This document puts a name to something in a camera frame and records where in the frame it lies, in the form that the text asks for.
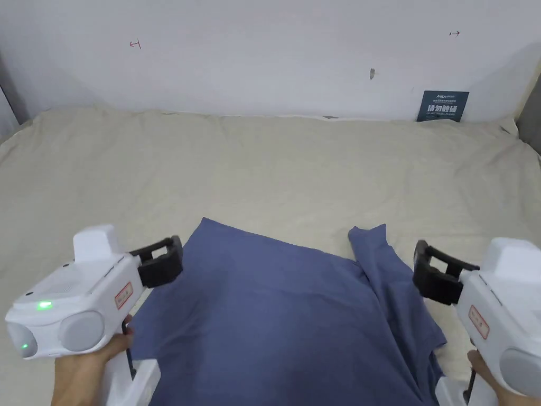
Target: human hand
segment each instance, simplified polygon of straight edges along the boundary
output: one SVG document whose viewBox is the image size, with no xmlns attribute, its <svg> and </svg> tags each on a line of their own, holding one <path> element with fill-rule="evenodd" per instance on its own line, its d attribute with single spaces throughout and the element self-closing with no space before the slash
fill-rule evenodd
<svg viewBox="0 0 541 406">
<path fill-rule="evenodd" d="M 472 363 L 474 371 L 483 378 L 496 393 L 499 406 L 541 406 L 541 399 L 517 395 L 503 388 L 498 381 L 496 381 L 494 376 L 492 376 L 489 367 L 486 365 L 479 351 L 472 350 L 468 352 L 468 359 Z"/>
<path fill-rule="evenodd" d="M 131 321 L 131 315 L 124 319 Z M 115 334 L 102 349 L 89 354 L 68 355 L 55 360 L 55 389 L 51 406 L 95 406 L 107 361 L 126 351 L 133 341 L 133 331 Z"/>
</svg>

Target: finger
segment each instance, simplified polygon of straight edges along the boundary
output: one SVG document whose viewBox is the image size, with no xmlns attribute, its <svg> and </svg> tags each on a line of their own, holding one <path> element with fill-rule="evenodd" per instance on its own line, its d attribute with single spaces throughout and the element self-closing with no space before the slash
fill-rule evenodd
<svg viewBox="0 0 541 406">
<path fill-rule="evenodd" d="M 486 365 L 485 360 L 482 358 L 479 351 L 472 350 L 468 352 L 468 359 L 472 363 L 473 370 L 489 384 L 494 392 L 497 394 L 500 393 L 502 387 L 490 372 L 489 367 Z"/>
<path fill-rule="evenodd" d="M 130 348 L 133 342 L 133 334 L 115 334 L 111 341 L 103 347 L 99 353 L 106 361 L 113 359 L 117 354 Z"/>
</svg>

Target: red arrow mark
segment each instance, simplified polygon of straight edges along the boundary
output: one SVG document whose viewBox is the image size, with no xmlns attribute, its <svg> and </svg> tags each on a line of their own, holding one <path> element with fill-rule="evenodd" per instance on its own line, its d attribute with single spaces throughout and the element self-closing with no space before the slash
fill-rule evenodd
<svg viewBox="0 0 541 406">
<path fill-rule="evenodd" d="M 134 48 L 136 45 L 139 45 L 139 49 L 141 49 L 141 44 L 139 44 L 139 38 L 137 39 L 137 42 L 130 41 L 130 47 Z"/>
</svg>

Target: beige fabric surface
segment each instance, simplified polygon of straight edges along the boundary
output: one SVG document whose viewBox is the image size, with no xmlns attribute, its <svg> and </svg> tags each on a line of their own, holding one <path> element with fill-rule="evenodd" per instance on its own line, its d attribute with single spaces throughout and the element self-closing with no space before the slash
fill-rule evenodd
<svg viewBox="0 0 541 406">
<path fill-rule="evenodd" d="M 540 206 L 539 157 L 511 120 L 50 111 L 0 146 L 0 313 L 94 224 L 115 224 L 128 250 L 172 234 L 185 242 L 205 216 L 352 258 L 348 230 L 386 223 L 411 266 L 420 238 L 474 263 L 493 237 L 541 245 Z M 449 340 L 444 370 L 467 377 L 453 309 L 428 306 Z M 2 404 L 48 404 L 52 361 L 20 359 L 4 324 L 0 365 Z"/>
</svg>

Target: warning sign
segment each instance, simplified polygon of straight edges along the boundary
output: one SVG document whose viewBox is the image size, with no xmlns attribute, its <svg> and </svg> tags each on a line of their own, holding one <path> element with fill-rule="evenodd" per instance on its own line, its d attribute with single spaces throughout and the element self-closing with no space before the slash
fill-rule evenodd
<svg viewBox="0 0 541 406">
<path fill-rule="evenodd" d="M 128 284 L 115 296 L 116 308 L 120 310 L 133 293 L 134 288 L 131 285 L 131 282 L 128 282 Z"/>
<path fill-rule="evenodd" d="M 486 340 L 486 338 L 489 336 L 490 327 L 486 323 L 485 319 L 481 316 L 481 314 L 474 306 L 470 307 L 468 316 L 470 317 L 470 320 L 476 327 L 477 331 L 479 331 L 479 334 L 481 334 L 481 336 Z"/>
<path fill-rule="evenodd" d="M 449 119 L 460 122 L 469 91 L 425 90 L 417 121 Z"/>
</svg>

